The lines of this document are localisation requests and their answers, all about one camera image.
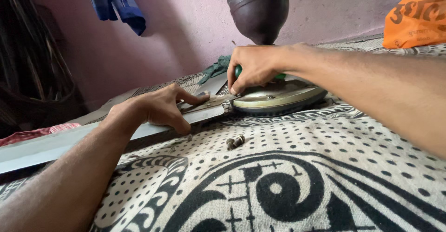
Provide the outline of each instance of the green cloth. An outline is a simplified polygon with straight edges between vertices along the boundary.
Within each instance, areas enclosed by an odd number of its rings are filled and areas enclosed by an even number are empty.
[[[204,74],[206,74],[200,81],[198,81],[198,85],[203,85],[207,80],[210,78],[213,78],[217,75],[221,75],[222,73],[225,73],[227,71],[227,68],[229,67],[229,62],[231,61],[231,56],[220,56],[219,60],[209,66],[207,69],[203,71]]]

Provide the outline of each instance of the dark cloth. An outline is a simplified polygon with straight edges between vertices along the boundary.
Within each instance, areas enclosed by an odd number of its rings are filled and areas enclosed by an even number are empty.
[[[230,61],[231,61],[230,55],[220,56],[216,63],[210,65],[207,69],[203,71],[203,73],[206,75],[198,82],[198,85],[203,85],[210,78],[225,73],[227,71]]]
[[[118,20],[113,7],[118,11],[122,22],[140,36],[145,30],[145,18],[135,0],[91,0],[100,20]]]

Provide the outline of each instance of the red checkered cloth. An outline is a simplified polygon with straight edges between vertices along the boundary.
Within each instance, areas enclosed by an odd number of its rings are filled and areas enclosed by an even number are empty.
[[[41,128],[41,129],[36,129],[36,130],[31,130],[31,131],[15,132],[14,134],[12,134],[6,138],[0,139],[0,147],[9,145],[9,144],[14,144],[14,143],[20,142],[20,141],[26,141],[26,140],[34,139],[37,137],[45,136],[45,135],[51,134],[51,133],[61,132],[61,131],[72,129],[72,128],[75,128],[78,126],[81,126],[81,124],[67,123],[67,124],[60,124],[60,125],[56,125],[56,126],[52,126],[52,127],[46,127],[46,128]]]

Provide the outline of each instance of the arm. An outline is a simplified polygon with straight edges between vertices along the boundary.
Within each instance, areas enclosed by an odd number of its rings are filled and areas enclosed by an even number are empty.
[[[170,85],[118,104],[70,151],[0,207],[0,231],[85,231],[132,134],[146,121],[187,134],[190,125],[175,103],[197,98]]]
[[[237,81],[234,68],[242,65]],[[312,81],[446,158],[446,62],[439,58],[341,52],[304,44],[237,47],[228,69],[231,93],[287,73]]]

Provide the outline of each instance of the black and white bedsheet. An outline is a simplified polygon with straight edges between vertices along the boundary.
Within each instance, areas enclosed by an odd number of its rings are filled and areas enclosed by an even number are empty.
[[[446,53],[446,45],[381,43],[378,35],[319,46]],[[201,77],[174,82],[194,92]],[[225,115],[193,127],[190,141],[173,132],[132,141],[90,231],[446,231],[445,161],[333,95],[316,108],[254,118],[225,105]],[[238,134],[246,142],[227,151]],[[0,202],[28,180],[0,186]]]

